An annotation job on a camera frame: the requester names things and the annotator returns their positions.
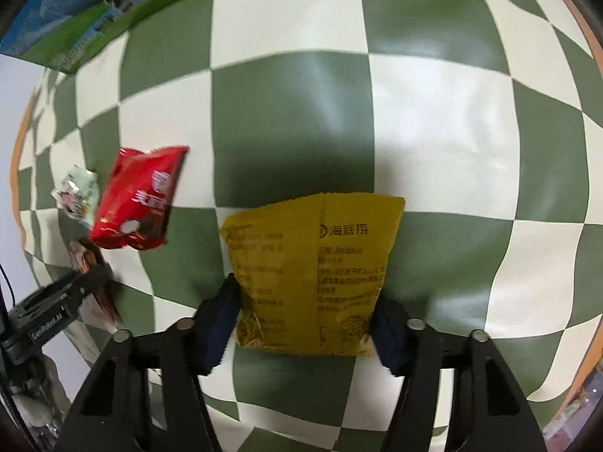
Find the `brown snack wrapper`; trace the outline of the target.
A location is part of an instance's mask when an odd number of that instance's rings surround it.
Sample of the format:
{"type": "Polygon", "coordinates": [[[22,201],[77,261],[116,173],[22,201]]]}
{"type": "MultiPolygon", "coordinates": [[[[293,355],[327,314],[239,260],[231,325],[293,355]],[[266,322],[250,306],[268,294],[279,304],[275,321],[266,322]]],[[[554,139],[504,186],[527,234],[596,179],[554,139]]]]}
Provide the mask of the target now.
{"type": "Polygon", "coordinates": [[[80,239],[69,243],[69,254],[83,284],[83,320],[97,328],[115,327],[118,311],[112,299],[112,269],[100,249],[89,240],[80,239]]]}

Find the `yellow Haidilao snack packet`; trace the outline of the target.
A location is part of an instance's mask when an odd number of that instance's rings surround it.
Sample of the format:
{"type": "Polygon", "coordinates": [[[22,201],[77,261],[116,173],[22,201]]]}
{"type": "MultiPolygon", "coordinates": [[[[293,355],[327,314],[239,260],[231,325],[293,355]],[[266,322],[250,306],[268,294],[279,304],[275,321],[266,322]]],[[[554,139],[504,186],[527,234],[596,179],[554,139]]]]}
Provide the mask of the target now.
{"type": "Polygon", "coordinates": [[[321,193],[227,217],[221,235],[242,292],[238,345],[374,355],[369,322],[404,210],[401,197],[321,193]]]}

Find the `red small snack packet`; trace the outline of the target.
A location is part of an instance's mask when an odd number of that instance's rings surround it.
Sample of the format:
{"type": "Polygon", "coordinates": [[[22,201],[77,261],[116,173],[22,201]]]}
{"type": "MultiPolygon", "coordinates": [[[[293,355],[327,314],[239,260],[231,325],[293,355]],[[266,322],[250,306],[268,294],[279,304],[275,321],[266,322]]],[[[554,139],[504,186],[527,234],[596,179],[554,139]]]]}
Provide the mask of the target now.
{"type": "Polygon", "coordinates": [[[107,250],[129,246],[145,251],[163,245],[188,152],[187,146],[149,152],[119,150],[96,210],[90,241],[107,250]]]}

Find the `green white candy wrapper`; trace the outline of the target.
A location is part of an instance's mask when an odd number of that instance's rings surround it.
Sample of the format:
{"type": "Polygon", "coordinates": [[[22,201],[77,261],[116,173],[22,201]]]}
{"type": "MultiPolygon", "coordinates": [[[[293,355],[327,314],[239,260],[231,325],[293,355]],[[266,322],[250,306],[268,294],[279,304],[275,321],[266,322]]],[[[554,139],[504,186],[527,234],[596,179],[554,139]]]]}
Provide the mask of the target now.
{"type": "Polygon", "coordinates": [[[98,175],[94,171],[74,165],[51,196],[67,217],[91,229],[100,200],[98,175]]]}

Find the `green white checkered table mat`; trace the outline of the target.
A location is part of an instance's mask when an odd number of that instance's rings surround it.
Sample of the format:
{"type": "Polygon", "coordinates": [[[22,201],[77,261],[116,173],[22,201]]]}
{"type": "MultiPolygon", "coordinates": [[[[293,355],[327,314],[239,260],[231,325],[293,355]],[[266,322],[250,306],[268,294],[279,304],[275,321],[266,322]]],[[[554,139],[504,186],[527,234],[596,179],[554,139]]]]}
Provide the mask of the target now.
{"type": "Polygon", "coordinates": [[[487,331],[545,426],[602,322],[602,75],[565,0],[173,0],[73,75],[1,63],[24,295],[83,228],[51,192],[121,148],[186,145],[164,246],[109,250],[122,325],[161,331],[229,267],[242,209],[321,192],[403,197],[385,290],[439,331],[487,331]]]}

